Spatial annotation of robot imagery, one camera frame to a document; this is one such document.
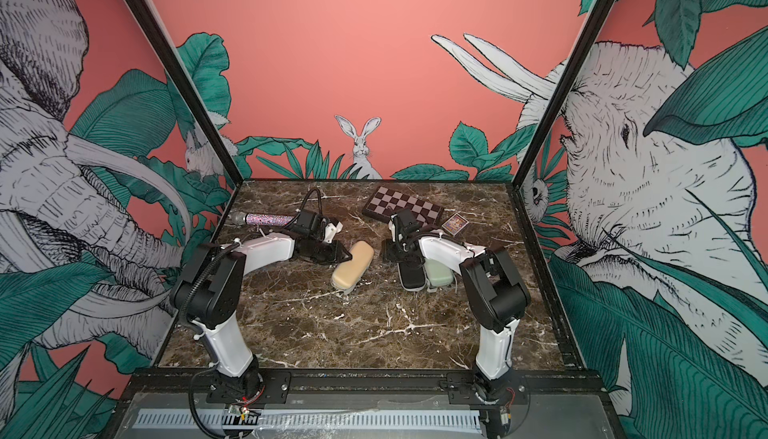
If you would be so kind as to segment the black zippered umbrella case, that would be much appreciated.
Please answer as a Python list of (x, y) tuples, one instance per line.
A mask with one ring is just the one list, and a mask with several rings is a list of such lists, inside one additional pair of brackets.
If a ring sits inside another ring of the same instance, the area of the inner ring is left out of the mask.
[(424, 261), (420, 258), (404, 259), (398, 263), (401, 286), (409, 292), (418, 292), (426, 287)]

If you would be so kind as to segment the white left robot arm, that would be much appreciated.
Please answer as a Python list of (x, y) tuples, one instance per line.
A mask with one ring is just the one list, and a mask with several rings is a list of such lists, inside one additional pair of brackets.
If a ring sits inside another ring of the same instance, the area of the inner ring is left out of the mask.
[(335, 218), (300, 212), (269, 233), (194, 249), (170, 299), (178, 311), (177, 322), (203, 341), (217, 373), (239, 379), (255, 362), (236, 319), (244, 277), (292, 259), (318, 265), (348, 262), (351, 253), (336, 239), (342, 229)]

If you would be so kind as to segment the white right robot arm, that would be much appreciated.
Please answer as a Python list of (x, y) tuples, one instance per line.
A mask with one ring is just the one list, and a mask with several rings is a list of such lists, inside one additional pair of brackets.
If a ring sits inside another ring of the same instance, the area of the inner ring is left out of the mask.
[(422, 227), (409, 210), (392, 215), (388, 228), (391, 238), (383, 243), (383, 260), (398, 265), (403, 285), (424, 280), (428, 260), (461, 276), (480, 324), (476, 368), (489, 381), (508, 373), (514, 333), (531, 296), (507, 250), (460, 243), (440, 229)]

